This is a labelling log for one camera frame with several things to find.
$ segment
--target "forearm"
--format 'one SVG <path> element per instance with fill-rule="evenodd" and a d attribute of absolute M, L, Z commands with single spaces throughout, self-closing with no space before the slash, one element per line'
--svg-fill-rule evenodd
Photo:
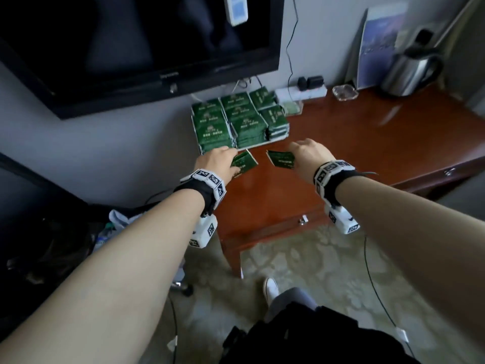
<path fill-rule="evenodd" d="M 82 263 L 2 343 L 0 361 L 136 362 L 203 209 L 190 189 L 154 207 Z"/>
<path fill-rule="evenodd" d="M 485 341 L 484 222 L 364 177 L 336 197 L 434 306 Z"/>

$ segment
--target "sneaker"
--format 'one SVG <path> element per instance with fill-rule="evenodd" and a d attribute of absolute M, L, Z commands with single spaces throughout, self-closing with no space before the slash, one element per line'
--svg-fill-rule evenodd
<path fill-rule="evenodd" d="M 278 285 L 276 284 L 276 281 L 271 277 L 268 277 L 264 280 L 263 294 L 264 299 L 266 299 L 266 302 L 268 303 L 268 306 L 270 306 L 272 301 L 279 295 Z"/>

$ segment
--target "desk leg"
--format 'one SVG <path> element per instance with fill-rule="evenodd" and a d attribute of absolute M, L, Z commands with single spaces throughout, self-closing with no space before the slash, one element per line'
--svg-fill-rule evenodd
<path fill-rule="evenodd" d="M 233 274 L 240 279 L 244 278 L 239 251 L 224 251 L 224 257 L 226 257 Z"/>

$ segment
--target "box of packets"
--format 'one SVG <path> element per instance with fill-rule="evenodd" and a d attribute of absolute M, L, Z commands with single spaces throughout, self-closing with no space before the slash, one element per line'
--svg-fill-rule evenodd
<path fill-rule="evenodd" d="M 220 146 L 249 149 L 289 135 L 285 113 L 265 87 L 192 105 L 192 124 L 201 154 Z"/>

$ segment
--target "metal drawer handle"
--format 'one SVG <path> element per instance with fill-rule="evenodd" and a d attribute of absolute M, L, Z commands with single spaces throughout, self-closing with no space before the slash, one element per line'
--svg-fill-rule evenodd
<path fill-rule="evenodd" d="M 298 223 L 300 224 L 300 226 L 303 226 L 305 225 L 306 223 L 308 223 L 308 217 L 306 217 L 306 214 L 304 214 L 302 216 L 302 218 L 300 218 L 300 220 L 298 220 Z"/>
<path fill-rule="evenodd" d="M 445 176 L 452 176 L 453 172 L 456 170 L 456 168 L 450 168 L 449 170 L 445 170 Z"/>

